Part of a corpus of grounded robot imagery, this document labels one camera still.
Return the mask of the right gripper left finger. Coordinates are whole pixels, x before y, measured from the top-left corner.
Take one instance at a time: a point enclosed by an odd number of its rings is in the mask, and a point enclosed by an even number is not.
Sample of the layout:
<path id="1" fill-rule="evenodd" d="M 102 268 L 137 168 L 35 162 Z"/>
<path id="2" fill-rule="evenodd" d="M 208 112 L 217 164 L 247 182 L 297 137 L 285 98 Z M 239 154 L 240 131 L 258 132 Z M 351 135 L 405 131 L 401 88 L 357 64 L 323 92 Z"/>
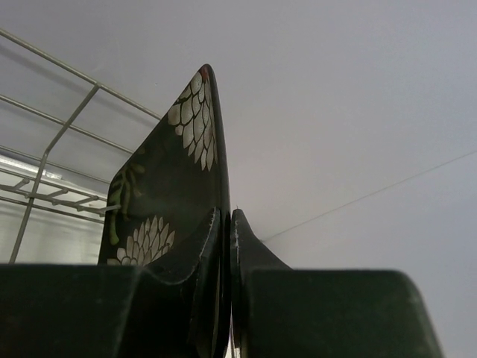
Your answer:
<path id="1" fill-rule="evenodd" d="M 151 318 L 164 357 L 213 357 L 221 298 L 221 211 L 150 265 L 159 287 Z"/>

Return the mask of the black floral square plate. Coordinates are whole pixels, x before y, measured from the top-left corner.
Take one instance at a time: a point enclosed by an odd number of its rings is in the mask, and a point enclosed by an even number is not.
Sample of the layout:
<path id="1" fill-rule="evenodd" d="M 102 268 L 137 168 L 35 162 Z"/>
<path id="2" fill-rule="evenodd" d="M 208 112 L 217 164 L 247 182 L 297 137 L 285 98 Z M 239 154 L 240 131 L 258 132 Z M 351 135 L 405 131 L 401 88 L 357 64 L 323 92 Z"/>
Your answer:
<path id="1" fill-rule="evenodd" d="M 230 326 L 230 188 L 215 74 L 196 71 L 157 126 L 116 172 L 107 194 L 98 261 L 136 274 L 120 357 L 164 357 L 151 314 L 159 287 L 150 265 L 189 238 L 214 207 L 221 211 L 221 298 L 217 345 L 227 349 Z"/>

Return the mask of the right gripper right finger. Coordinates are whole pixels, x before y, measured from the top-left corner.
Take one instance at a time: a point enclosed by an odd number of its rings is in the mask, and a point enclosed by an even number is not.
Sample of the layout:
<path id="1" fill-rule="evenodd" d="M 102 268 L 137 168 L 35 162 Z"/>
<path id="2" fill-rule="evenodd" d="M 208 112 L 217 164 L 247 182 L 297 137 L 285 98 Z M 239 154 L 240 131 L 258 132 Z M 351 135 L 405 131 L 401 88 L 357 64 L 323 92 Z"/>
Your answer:
<path id="1" fill-rule="evenodd" d="M 247 304 L 246 277 L 256 269 L 289 270 L 253 232 L 244 211 L 235 209 L 230 224 L 230 344 L 233 357 L 245 357 Z"/>

